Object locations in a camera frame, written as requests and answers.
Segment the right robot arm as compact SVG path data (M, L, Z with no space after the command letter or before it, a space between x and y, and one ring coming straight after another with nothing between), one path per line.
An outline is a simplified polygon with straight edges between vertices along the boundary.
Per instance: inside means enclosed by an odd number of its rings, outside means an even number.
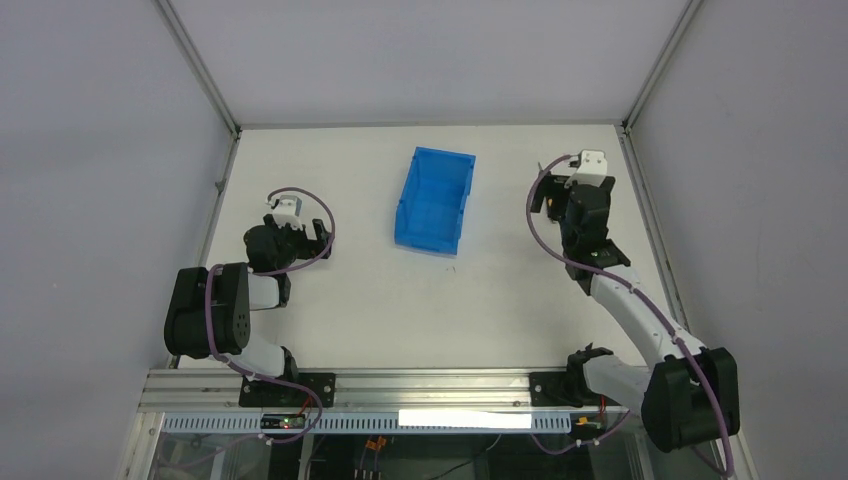
M606 347L587 345L567 358L559 401L584 406L600 397L636 414L662 452L738 433L738 369L725 348L708 348L674 322L642 289L629 258L609 238L615 180L581 184L543 173L528 195L526 213L556 216L562 250L553 256L570 279L617 322L645 364L629 365Z

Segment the black yellow screwdriver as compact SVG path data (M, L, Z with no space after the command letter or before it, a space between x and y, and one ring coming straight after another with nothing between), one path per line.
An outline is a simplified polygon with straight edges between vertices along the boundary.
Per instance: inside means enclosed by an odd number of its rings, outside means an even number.
M558 175L550 172L544 173L543 170L544 168L540 166L539 181L532 206L535 213L544 213L551 222L555 222L560 216L562 183Z

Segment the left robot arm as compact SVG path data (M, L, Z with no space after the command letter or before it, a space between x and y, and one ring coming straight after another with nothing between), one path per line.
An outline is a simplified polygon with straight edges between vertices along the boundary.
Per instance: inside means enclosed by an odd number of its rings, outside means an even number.
M164 323L169 353L211 357L251 378L296 383L293 354L255 332L251 314L288 305L289 269L297 260L330 256L331 233L324 222L314 219L312 228L309 237L303 226L267 214L243 235L245 262L181 269Z

